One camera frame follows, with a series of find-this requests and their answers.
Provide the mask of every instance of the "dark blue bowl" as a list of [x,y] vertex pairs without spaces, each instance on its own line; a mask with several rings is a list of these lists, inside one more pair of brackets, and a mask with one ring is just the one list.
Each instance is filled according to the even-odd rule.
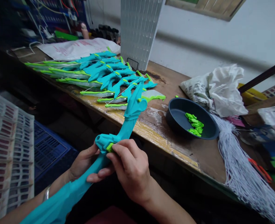
[[[198,137],[187,131],[194,127],[191,126],[185,113],[194,114],[204,124],[202,137]],[[212,140],[216,139],[219,134],[218,126],[209,112],[197,103],[184,98],[173,98],[170,100],[166,113],[166,121],[175,133],[189,139],[201,138]]]

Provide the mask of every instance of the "white plastic bag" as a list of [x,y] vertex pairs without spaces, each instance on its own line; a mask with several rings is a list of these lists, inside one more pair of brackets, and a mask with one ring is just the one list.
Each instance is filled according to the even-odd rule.
[[90,54],[107,51],[107,47],[115,54],[121,52],[121,47],[111,40],[95,38],[92,40],[75,40],[54,44],[41,44],[37,46],[54,60],[76,60]]
[[184,81],[180,87],[192,101],[220,117],[244,115],[248,111],[237,89],[243,73],[244,69],[234,64]]

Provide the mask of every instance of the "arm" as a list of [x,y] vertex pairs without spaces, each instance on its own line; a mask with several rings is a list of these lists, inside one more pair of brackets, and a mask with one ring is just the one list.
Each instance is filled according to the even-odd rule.
[[128,197],[144,207],[160,224],[192,223],[193,218],[150,176],[147,154],[135,141],[125,139],[108,153]]
[[[51,184],[49,198],[58,192],[66,183],[78,179],[83,173],[85,173],[93,163],[93,156],[97,154],[99,154],[99,151],[95,143],[88,149],[81,151],[70,169],[64,172]],[[93,179],[89,180],[89,182],[99,182],[106,176],[110,175],[113,171],[112,168],[104,168],[100,170],[98,174],[93,174]],[[46,190],[47,188],[31,200],[23,203],[21,206],[8,213],[0,219],[0,223],[20,223],[29,213],[42,204]]]

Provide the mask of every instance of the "wooden table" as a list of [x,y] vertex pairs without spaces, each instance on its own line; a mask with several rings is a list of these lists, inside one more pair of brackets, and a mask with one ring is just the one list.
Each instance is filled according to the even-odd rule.
[[[20,60],[22,62],[34,63],[50,59],[39,49],[35,48],[34,51],[35,55],[21,58]],[[15,51],[15,53],[17,56],[21,56],[28,54],[28,51],[22,49]],[[194,139],[186,141],[182,137],[177,137],[166,123],[165,114],[169,101],[176,95],[186,98],[179,84],[182,81],[190,79],[190,77],[151,61],[149,61],[146,72],[151,76],[154,83],[158,83],[154,89],[164,94],[166,99],[164,101],[150,101],[147,109],[139,116],[133,132],[154,144],[165,155],[189,171],[220,189],[231,198],[235,198],[235,195],[224,185],[226,180],[225,166],[218,150],[218,140]],[[56,82],[47,75],[41,74],[41,76],[106,119],[109,119],[118,126],[123,124],[124,111],[105,108],[104,103],[97,103],[96,97],[80,95],[79,92],[82,91],[80,87]],[[251,147],[243,143],[241,143],[241,146],[254,160],[258,159],[257,154],[254,153]]]

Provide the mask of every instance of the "person's left hand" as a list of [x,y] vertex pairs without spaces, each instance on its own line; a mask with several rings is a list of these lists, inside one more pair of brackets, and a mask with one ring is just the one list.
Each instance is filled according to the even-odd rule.
[[[98,149],[98,146],[95,144],[95,142],[88,149],[81,151],[69,169],[69,180],[74,181],[78,179],[82,174],[84,174],[87,169],[93,164],[99,153],[100,150]],[[99,182],[105,177],[111,175],[113,172],[113,166],[103,168],[97,174],[90,174],[87,178],[87,181],[92,183]]]

